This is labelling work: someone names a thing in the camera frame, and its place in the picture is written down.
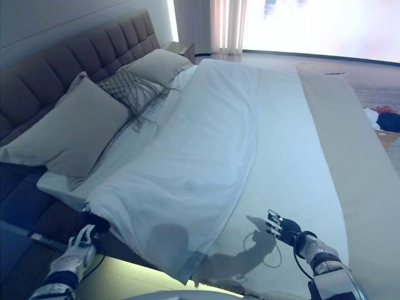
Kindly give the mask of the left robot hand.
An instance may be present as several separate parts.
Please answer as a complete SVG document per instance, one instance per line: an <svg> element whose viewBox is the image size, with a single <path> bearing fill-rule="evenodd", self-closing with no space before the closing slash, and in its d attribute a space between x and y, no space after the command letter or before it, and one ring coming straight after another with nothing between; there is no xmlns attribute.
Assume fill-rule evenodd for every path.
<svg viewBox="0 0 400 300"><path fill-rule="evenodd" d="M97 240L101 240L111 227L107 220L89 211L81 213L81 223L82 228L85 226L93 226L91 237Z"/></svg>

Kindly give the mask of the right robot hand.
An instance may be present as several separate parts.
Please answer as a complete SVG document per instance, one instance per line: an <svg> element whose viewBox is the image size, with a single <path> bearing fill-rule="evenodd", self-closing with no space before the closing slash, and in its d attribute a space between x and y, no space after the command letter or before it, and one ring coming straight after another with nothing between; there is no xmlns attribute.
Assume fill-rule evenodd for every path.
<svg viewBox="0 0 400 300"><path fill-rule="evenodd" d="M301 232L298 223L291 219L283 218L276 211L267 211L266 232L273 235L283 243L294 247L296 237Z"/></svg>

